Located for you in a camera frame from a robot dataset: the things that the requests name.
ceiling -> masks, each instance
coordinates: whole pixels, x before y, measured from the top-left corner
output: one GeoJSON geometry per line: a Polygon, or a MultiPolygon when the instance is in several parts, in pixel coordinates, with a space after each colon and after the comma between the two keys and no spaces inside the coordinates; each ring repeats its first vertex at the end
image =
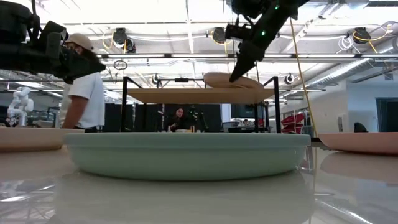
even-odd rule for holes
{"type": "MultiPolygon", "coordinates": [[[[29,8],[29,0],[13,0],[29,8]]],[[[367,1],[347,1],[349,4],[328,4],[336,1],[310,1],[299,9],[298,20],[293,21],[297,36],[297,48],[301,54],[344,54],[366,52],[368,44],[342,43],[347,33],[355,27],[365,27],[371,34],[374,45],[389,40],[398,33],[395,22],[396,7],[367,7],[367,1]]],[[[185,54],[233,54],[238,51],[238,42],[227,41],[220,45],[211,38],[215,27],[225,27],[235,21],[236,15],[221,0],[36,0],[37,13],[43,26],[49,20],[64,25],[69,33],[79,32],[87,35],[95,43],[98,54],[122,54],[123,50],[112,44],[112,33],[117,27],[126,28],[126,33],[134,41],[137,54],[185,53],[185,54]]],[[[266,53],[294,53],[290,23],[285,23],[266,53]]],[[[114,68],[115,60],[103,60],[109,65],[103,72],[105,87],[121,89],[121,82],[111,82],[115,77],[129,76],[144,88],[153,88],[151,78],[157,74],[160,78],[201,78],[206,72],[232,72],[233,60],[208,59],[175,60],[129,59],[127,69],[114,68]]],[[[301,69],[305,80],[314,78],[321,72],[336,65],[334,61],[303,61],[301,69]]],[[[248,72],[247,76],[264,83],[273,76],[280,77],[281,88],[292,88],[284,84],[288,74],[295,77],[299,67],[293,61],[266,61],[248,72]]],[[[26,75],[18,74],[21,79],[26,75]]],[[[200,88],[202,83],[170,82],[165,88],[200,88]]],[[[113,93],[112,98],[119,98],[113,93]]]]}

wooden board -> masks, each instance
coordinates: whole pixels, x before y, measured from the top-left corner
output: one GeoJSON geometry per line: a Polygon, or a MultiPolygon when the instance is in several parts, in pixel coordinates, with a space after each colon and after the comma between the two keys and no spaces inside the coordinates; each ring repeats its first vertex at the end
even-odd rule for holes
{"type": "Polygon", "coordinates": [[[273,89],[129,89],[127,93],[143,103],[242,103],[254,104],[274,95],[273,89]]]}

